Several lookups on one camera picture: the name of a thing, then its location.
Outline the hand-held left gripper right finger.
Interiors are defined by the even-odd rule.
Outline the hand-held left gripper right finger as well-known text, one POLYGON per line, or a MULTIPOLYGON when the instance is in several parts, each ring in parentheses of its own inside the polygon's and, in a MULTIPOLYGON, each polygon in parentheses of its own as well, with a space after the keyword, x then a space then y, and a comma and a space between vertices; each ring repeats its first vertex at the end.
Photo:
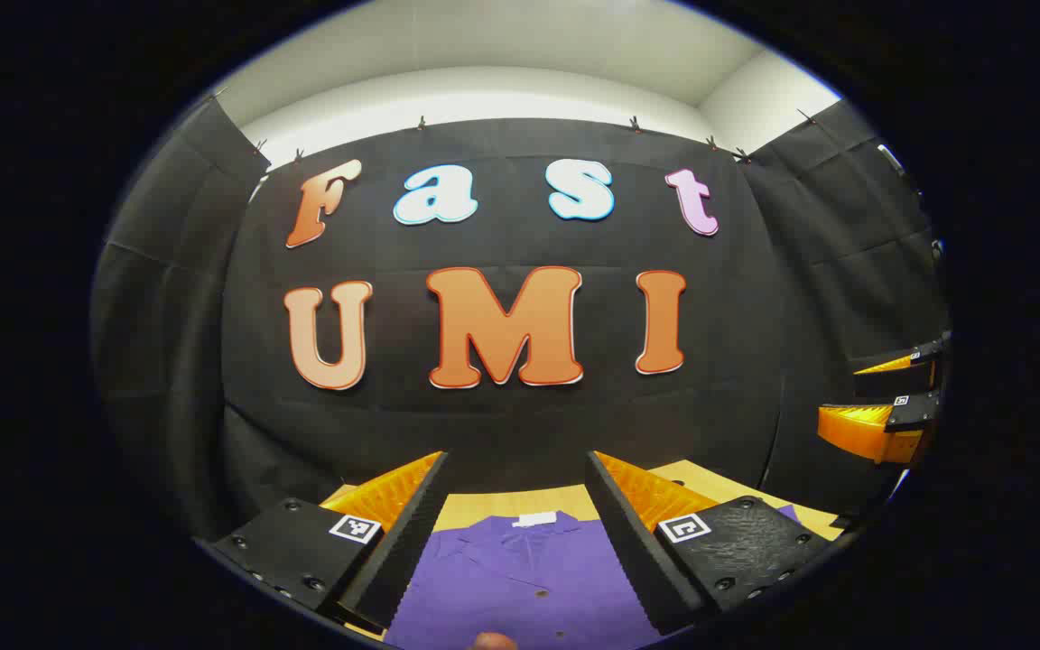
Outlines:
POLYGON ((714 501, 598 450, 586 454, 584 487, 662 634, 783 591, 832 547, 762 497, 714 501))

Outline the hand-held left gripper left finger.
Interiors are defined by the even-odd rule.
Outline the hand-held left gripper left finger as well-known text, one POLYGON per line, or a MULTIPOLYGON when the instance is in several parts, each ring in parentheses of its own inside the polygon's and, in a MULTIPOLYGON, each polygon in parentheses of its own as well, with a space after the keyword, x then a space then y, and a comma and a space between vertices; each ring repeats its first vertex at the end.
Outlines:
POLYGON ((385 632, 449 496, 447 460, 426 454, 320 503, 281 499, 210 554, 297 608, 385 632))

